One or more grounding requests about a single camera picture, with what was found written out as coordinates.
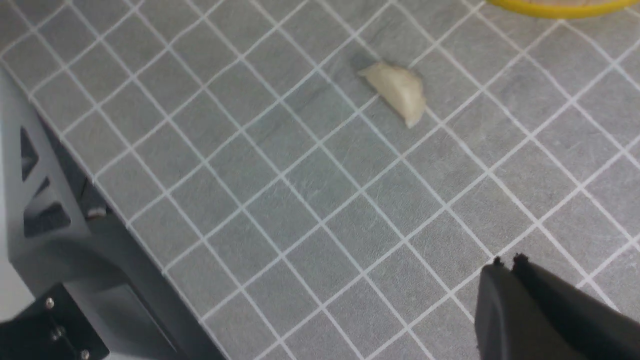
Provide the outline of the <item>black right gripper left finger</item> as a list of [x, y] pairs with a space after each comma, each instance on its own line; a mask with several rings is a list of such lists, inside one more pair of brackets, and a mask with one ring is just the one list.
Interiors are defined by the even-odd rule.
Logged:
[[500, 258], [482, 267], [474, 320], [482, 360], [583, 360]]

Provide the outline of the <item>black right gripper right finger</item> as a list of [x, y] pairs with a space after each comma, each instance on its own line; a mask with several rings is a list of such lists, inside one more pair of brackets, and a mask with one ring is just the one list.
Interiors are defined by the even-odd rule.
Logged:
[[530, 261], [513, 258], [513, 274], [547, 321], [587, 360], [638, 360], [640, 326], [557, 275]]

